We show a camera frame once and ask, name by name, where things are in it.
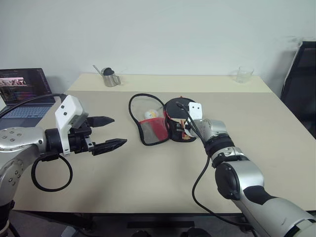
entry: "laptop screen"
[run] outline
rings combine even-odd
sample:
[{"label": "laptop screen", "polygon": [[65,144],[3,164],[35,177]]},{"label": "laptop screen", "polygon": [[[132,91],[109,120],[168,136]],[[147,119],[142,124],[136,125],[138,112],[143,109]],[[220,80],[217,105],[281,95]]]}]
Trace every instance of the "laptop screen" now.
[{"label": "laptop screen", "polygon": [[[14,105],[38,95],[51,94],[42,68],[0,70],[0,94],[7,105]],[[53,97],[32,104],[55,103]]]}]

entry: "clear glass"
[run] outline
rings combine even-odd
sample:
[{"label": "clear glass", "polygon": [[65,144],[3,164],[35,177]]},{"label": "clear glass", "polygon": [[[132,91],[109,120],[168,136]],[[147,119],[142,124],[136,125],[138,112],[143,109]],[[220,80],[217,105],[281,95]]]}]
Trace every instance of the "clear glass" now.
[{"label": "clear glass", "polygon": [[237,81],[238,83],[246,83],[250,81],[253,71],[254,70],[252,67],[245,67],[245,66],[239,67],[238,74],[235,81]]}]

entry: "laptop keyboard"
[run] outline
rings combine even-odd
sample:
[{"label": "laptop keyboard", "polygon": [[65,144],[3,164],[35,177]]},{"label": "laptop keyboard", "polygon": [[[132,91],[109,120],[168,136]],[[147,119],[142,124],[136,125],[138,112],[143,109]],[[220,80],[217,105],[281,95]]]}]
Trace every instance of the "laptop keyboard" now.
[{"label": "laptop keyboard", "polygon": [[18,107],[3,116],[4,119],[42,118],[50,107]]}]

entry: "metal jug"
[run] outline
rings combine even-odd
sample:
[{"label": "metal jug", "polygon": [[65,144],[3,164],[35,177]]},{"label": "metal jug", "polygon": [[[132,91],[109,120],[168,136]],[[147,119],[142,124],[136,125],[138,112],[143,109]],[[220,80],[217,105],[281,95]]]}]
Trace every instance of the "metal jug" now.
[{"label": "metal jug", "polygon": [[104,68],[101,71],[97,69],[95,65],[93,67],[97,70],[97,72],[102,76],[104,80],[104,84],[108,87],[120,85],[119,76],[115,75],[114,71],[111,68]]}]

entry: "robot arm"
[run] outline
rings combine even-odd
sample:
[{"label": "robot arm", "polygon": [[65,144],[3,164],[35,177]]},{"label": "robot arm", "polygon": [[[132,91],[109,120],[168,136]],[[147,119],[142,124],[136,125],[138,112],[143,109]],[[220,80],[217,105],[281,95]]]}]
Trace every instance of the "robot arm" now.
[{"label": "robot arm", "polygon": [[[216,169],[215,180],[219,193],[234,202],[260,236],[316,236],[315,217],[290,201],[271,196],[265,191],[260,169],[234,145],[224,123],[201,119],[201,113],[197,117],[193,120],[204,140],[205,152],[211,157],[212,166]],[[198,137],[190,121],[186,132]]]},{"label": "robot arm", "polygon": [[94,156],[110,152],[127,140],[112,139],[95,144],[90,139],[91,127],[107,125],[109,117],[89,117],[79,100],[71,95],[55,112],[57,128],[11,127],[0,131],[0,237],[6,236],[8,215],[24,170],[37,159],[50,161],[60,153],[91,152]]}]

